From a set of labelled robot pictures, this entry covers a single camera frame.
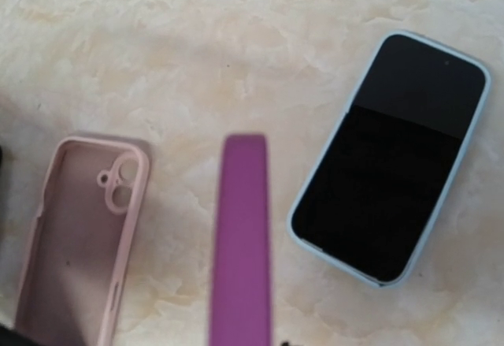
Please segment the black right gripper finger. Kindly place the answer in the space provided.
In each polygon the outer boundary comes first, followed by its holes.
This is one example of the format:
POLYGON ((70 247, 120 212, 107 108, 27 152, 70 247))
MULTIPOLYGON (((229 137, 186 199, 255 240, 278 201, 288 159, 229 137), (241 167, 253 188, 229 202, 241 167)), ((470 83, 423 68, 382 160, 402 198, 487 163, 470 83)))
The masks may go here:
POLYGON ((1 313, 1 345, 43 345, 43 338, 33 329, 29 322, 18 314, 9 318, 1 313))

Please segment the purple edged dark phone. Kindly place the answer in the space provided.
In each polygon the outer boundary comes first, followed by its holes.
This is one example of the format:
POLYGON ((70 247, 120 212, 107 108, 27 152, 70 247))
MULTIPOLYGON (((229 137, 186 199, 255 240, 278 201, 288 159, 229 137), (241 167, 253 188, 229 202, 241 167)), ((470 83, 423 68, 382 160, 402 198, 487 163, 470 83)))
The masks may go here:
POLYGON ((217 193, 210 345, 270 345, 268 148, 260 134, 224 142, 217 193))

